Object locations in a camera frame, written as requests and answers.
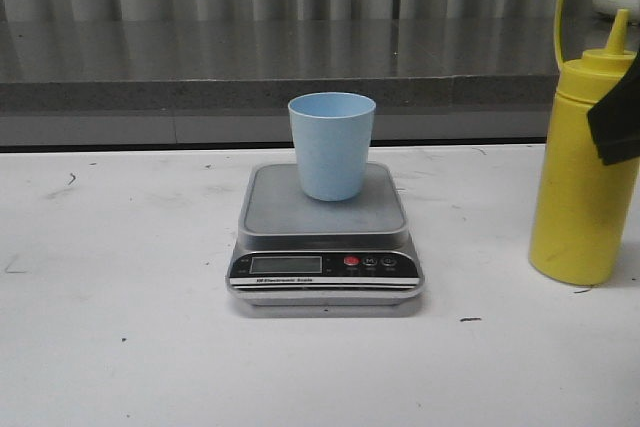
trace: table surface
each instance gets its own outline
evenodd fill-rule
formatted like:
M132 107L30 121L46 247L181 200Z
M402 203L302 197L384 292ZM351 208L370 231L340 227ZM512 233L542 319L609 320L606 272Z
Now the table surface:
M638 425L640 204L608 283L539 274L543 149L372 149L426 291L315 317L224 282L251 168L292 150L1 155L0 424Z

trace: scale control panel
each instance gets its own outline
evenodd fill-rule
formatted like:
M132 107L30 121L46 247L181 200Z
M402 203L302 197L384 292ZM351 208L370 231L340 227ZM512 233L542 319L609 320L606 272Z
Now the scale control panel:
M253 252L235 260L238 290L409 290L420 282L415 262L393 251Z

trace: gray countertop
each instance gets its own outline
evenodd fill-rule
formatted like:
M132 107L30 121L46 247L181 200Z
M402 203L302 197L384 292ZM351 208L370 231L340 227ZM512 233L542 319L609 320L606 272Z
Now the gray countertop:
M609 26L567 19L565 57ZM557 83L547 18L0 23L0 52L2 146L288 141L323 90L376 100L378 140L540 137Z

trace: digital kitchen scale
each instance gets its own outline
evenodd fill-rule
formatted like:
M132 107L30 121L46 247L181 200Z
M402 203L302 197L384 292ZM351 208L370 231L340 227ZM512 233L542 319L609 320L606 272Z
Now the digital kitchen scale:
M227 273L236 297L259 306L394 305L424 276L387 167L368 163L364 187L340 202L302 192L296 164L251 174Z

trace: cup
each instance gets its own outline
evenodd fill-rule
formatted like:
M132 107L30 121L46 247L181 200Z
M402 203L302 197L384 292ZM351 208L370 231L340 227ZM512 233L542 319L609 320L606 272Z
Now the cup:
M339 201L362 190L376 103L347 92L318 92L289 102L302 190Z

